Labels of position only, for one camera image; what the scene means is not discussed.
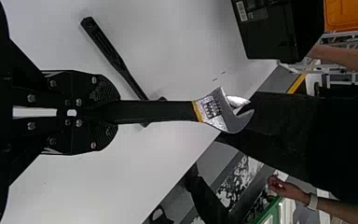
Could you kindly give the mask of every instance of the black shirt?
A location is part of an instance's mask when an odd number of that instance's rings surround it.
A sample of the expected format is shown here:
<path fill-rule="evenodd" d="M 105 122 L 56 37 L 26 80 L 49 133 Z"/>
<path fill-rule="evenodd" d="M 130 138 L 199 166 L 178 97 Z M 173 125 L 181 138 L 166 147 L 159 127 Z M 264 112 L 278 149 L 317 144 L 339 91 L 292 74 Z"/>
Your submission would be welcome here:
<path fill-rule="evenodd" d="M 310 183 L 358 204 L 358 98 L 323 99 L 308 148 Z"/>

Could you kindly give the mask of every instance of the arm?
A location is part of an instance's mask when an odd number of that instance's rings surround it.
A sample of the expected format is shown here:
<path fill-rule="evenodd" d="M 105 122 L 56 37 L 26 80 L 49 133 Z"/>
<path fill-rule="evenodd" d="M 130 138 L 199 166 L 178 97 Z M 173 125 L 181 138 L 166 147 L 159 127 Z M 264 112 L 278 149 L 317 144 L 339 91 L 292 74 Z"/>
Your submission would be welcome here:
<path fill-rule="evenodd" d="M 308 56 L 313 59 L 337 63 L 358 72 L 358 49 L 341 49 L 326 45 L 315 45 Z"/>
<path fill-rule="evenodd" d="M 275 191 L 278 195 L 302 202 L 306 205 L 310 204 L 310 195 L 305 193 L 296 185 L 281 181 L 276 176 L 271 176 L 268 179 L 268 187 Z M 358 206 L 347 203 L 342 203 L 336 200 L 319 198 L 317 209 L 339 217 L 345 222 L 351 224 L 358 224 Z"/>

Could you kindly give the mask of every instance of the wrench handle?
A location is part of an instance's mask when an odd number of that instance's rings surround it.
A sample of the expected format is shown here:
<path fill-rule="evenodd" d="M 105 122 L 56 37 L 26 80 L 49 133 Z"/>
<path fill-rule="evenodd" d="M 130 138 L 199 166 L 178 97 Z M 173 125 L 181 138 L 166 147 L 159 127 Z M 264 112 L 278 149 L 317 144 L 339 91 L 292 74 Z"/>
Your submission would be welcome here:
<path fill-rule="evenodd" d="M 115 124 L 199 121 L 191 101 L 115 101 L 100 106 L 97 111 L 107 122 Z"/>

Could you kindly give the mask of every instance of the white table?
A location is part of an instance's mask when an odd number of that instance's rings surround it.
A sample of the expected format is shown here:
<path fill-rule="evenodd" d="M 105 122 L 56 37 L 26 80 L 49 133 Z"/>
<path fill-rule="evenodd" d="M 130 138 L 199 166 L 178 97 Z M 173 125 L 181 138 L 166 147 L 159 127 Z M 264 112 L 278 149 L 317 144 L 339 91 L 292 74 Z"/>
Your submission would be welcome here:
<path fill-rule="evenodd" d="M 146 94 L 250 97 L 276 67 L 247 60 L 230 1 L 3 1 L 12 39 L 40 69 L 104 74 L 135 99 L 79 23 L 93 16 Z M 191 122 L 120 126 L 104 151 L 40 156 L 10 187 L 2 223 L 142 223 L 218 135 Z"/>

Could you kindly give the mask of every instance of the wrench jaw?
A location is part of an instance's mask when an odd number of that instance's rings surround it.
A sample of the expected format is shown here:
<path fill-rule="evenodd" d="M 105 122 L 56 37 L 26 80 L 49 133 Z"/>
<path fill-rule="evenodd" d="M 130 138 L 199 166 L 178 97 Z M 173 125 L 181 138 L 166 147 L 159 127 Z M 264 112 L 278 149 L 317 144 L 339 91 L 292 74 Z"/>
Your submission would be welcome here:
<path fill-rule="evenodd" d="M 226 96 L 222 88 L 193 102 L 199 122 L 211 125 L 224 133 L 238 133 L 242 131 L 251 120 L 254 110 L 249 110 L 239 117 L 233 109 L 249 104 L 250 101 L 237 97 Z"/>

